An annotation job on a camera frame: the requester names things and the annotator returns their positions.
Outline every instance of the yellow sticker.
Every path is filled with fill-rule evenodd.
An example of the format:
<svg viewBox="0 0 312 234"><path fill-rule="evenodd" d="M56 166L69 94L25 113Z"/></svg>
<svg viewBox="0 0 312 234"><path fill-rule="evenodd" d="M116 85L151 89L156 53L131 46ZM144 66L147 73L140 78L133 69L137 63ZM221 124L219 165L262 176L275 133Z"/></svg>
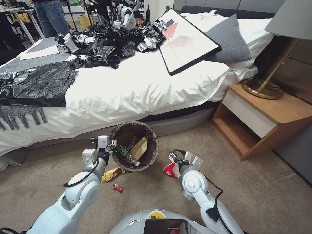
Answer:
<svg viewBox="0 0 312 234"><path fill-rule="evenodd" d="M152 211L148 217L148 219L159 219L159 218L167 218L167 217L163 212L158 210Z"/></svg>

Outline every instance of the framed picture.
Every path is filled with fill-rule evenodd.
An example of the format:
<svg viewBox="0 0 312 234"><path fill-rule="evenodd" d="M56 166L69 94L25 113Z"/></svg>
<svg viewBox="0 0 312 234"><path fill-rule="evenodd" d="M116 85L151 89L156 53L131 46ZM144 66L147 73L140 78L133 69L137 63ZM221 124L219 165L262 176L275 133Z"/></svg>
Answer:
<svg viewBox="0 0 312 234"><path fill-rule="evenodd" d="M173 9L158 19L163 20L167 29L163 32L166 40L159 46L170 75L175 75L205 57L221 51L221 46Z"/></svg>

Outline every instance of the nightstand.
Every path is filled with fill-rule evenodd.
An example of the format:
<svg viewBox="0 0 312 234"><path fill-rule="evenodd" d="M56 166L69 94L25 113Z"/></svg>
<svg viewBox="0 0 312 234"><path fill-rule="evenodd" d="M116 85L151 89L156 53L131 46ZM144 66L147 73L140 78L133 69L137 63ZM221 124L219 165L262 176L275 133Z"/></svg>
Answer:
<svg viewBox="0 0 312 234"><path fill-rule="evenodd" d="M275 149L312 122L312 106L288 94L268 100L230 85L211 124L240 159Z"/></svg>

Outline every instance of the beige carpet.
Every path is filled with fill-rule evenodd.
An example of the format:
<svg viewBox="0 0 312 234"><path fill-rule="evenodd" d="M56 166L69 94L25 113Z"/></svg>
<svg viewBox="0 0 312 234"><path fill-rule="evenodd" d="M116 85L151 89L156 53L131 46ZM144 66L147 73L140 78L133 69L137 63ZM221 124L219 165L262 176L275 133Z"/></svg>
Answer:
<svg viewBox="0 0 312 234"><path fill-rule="evenodd" d="M208 123L159 138L158 158L148 170L124 174L101 184L97 200L81 219L78 233L109 233L125 216L144 209L164 209L201 224L199 206L180 192L179 180L162 169L168 154L184 149L204 159L201 171L223 188L220 200L250 234L311 233L312 189L275 154L240 161ZM34 149L25 163L0 172L0 226L27 230L64 191L63 183L83 168L86 140ZM108 170L116 164L110 160ZM113 191L113 183L123 187ZM215 196L217 190L210 189Z"/></svg>

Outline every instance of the gold lamp stand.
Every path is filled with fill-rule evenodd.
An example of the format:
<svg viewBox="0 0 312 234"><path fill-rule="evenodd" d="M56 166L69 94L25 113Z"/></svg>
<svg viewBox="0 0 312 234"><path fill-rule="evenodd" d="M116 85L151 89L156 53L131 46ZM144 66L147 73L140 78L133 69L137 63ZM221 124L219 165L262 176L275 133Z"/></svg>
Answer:
<svg viewBox="0 0 312 234"><path fill-rule="evenodd" d="M284 94L284 91L279 86L269 82L269 80L272 78L272 76L277 71L277 69L285 63L289 55L298 45L299 41L300 39L293 39L293 42L288 48L287 52L279 61L279 63L276 65L276 67L272 70L272 72L266 78L265 81L255 79L255 78L251 79L250 81L246 80L245 82L243 82L243 88L247 90L249 93L256 95L258 97L261 97L261 98L266 98L266 99L281 98Z"/></svg>

